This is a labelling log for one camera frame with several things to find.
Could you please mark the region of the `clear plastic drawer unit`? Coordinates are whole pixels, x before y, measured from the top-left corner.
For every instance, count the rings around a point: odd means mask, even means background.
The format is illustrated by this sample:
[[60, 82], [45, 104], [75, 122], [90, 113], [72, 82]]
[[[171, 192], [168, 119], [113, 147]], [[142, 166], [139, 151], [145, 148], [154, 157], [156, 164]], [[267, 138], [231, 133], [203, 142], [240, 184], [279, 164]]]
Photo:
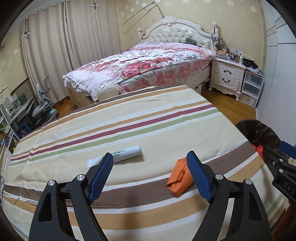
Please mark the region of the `clear plastic drawer unit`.
[[256, 108], [263, 84], [264, 77], [257, 71], [247, 68], [244, 74], [239, 101]]

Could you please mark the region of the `nightstand clutter items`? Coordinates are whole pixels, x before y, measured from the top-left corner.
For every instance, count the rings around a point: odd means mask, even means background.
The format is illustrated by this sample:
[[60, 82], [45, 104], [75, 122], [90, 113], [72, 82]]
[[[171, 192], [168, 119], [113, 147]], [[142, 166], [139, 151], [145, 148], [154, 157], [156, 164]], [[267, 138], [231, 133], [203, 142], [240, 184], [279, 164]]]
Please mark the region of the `nightstand clutter items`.
[[219, 57], [239, 62], [253, 70], [262, 69], [266, 61], [262, 26], [249, 28], [234, 25], [221, 30], [214, 25], [212, 35], [216, 38]]

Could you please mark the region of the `orange paper packet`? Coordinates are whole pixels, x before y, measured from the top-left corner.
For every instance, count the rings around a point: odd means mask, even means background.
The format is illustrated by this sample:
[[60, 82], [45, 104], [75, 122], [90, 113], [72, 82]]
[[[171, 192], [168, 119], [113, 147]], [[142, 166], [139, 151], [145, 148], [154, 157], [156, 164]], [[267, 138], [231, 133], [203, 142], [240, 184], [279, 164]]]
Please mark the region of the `orange paper packet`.
[[194, 180], [187, 166], [187, 159], [184, 157], [176, 162], [166, 187], [174, 197], [179, 198], [193, 182]]

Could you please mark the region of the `white sliding wardrobe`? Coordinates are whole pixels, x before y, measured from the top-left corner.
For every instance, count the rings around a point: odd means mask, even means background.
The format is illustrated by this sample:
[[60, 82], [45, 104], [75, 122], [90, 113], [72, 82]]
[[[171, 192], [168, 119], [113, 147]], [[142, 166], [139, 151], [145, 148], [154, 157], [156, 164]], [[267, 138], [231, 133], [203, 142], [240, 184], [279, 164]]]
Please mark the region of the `white sliding wardrobe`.
[[270, 3], [261, 1], [260, 6], [266, 59], [256, 117], [295, 145], [295, 36]]

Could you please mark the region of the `white bed with floral quilt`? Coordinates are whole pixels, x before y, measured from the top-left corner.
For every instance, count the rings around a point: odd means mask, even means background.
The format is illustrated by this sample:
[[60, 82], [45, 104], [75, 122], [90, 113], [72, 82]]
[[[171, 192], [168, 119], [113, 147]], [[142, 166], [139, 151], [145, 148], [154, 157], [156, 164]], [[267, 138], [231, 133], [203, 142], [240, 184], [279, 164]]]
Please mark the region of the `white bed with floral quilt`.
[[208, 33], [192, 21], [165, 16], [145, 31], [138, 29], [138, 44], [127, 51], [64, 75], [64, 85], [78, 107], [153, 86], [184, 84], [201, 92], [218, 36], [217, 23]]

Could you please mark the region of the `white green toothpaste tube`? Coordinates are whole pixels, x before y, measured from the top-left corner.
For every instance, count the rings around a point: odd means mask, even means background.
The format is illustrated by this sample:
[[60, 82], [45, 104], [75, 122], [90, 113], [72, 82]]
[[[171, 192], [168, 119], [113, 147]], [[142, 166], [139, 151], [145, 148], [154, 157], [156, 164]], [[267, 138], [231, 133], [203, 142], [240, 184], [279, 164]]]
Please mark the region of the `white green toothpaste tube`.
[[[126, 149], [122, 149], [122, 150], [113, 152], [111, 154], [113, 156], [113, 162], [117, 163], [117, 162], [127, 160], [129, 158], [133, 158], [133, 157], [141, 155], [142, 150], [141, 150], [140, 146], [133, 146], [130, 148], [126, 148]], [[102, 159], [103, 159], [103, 156], [97, 157], [95, 159], [89, 159], [89, 161], [86, 164], [86, 167], [90, 168], [92, 166], [98, 165]]]

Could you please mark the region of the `desk with clutter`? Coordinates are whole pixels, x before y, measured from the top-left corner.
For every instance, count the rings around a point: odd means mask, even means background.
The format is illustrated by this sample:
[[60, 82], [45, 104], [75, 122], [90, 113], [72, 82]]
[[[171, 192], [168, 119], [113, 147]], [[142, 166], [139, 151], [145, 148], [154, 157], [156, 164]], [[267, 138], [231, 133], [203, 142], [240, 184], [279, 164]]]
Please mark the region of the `desk with clutter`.
[[20, 122], [30, 112], [34, 98], [29, 98], [24, 104], [20, 103], [16, 94], [3, 98], [2, 95], [7, 89], [8, 86], [1, 89], [1, 134], [4, 135], [4, 145], [13, 153], [21, 139], [17, 135]]

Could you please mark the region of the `beige curtain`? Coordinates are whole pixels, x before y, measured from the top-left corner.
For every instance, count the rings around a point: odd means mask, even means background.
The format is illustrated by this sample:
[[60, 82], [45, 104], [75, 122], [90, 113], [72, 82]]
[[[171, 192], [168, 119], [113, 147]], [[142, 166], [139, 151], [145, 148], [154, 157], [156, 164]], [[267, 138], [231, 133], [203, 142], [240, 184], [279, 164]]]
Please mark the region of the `beige curtain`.
[[25, 18], [22, 32], [30, 83], [47, 78], [53, 102], [68, 95], [63, 75], [120, 52], [114, 1], [59, 1]]

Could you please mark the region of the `black lined trash bin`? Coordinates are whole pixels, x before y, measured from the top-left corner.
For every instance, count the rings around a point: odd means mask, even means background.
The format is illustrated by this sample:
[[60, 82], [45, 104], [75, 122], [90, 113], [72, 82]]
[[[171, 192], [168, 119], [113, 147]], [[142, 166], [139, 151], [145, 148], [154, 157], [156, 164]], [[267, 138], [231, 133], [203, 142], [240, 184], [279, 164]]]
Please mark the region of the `black lined trash bin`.
[[273, 131], [272, 128], [265, 125], [259, 120], [241, 120], [235, 124], [236, 128], [248, 139], [252, 145], [262, 145], [263, 155], [266, 159], [266, 148], [270, 147], [272, 150], [281, 154], [280, 138]]

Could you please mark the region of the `grey desk chair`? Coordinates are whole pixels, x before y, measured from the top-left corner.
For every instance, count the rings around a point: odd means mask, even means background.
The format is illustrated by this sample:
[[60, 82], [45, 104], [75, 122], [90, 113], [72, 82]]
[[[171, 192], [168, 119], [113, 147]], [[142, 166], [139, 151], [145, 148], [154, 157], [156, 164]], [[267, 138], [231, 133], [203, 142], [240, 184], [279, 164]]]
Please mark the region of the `grey desk chair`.
[[33, 129], [46, 126], [58, 115], [58, 111], [54, 108], [54, 103], [51, 100], [51, 88], [48, 85], [48, 76], [44, 79], [44, 87], [45, 88], [42, 91], [39, 84], [36, 84], [35, 86], [35, 94], [39, 101], [39, 105], [32, 112], [32, 118], [37, 121], [34, 124]]

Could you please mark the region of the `red foam net bottle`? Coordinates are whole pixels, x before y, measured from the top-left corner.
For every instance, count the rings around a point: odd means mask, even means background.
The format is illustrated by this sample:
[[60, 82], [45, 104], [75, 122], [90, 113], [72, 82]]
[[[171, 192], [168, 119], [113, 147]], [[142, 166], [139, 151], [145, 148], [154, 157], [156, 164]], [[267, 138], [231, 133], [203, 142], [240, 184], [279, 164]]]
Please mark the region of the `red foam net bottle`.
[[259, 156], [262, 158], [262, 160], [265, 161], [265, 157], [263, 155], [263, 146], [262, 145], [252, 145], [252, 147], [257, 151], [257, 153], [259, 154]]

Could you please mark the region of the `white two-drawer nightstand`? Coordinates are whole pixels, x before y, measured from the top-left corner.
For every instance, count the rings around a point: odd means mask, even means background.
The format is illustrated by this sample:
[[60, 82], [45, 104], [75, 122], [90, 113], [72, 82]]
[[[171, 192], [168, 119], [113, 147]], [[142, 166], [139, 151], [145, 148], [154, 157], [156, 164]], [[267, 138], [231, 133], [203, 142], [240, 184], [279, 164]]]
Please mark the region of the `white two-drawer nightstand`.
[[238, 62], [214, 58], [208, 90], [213, 88], [223, 94], [234, 95], [239, 101], [246, 67]]

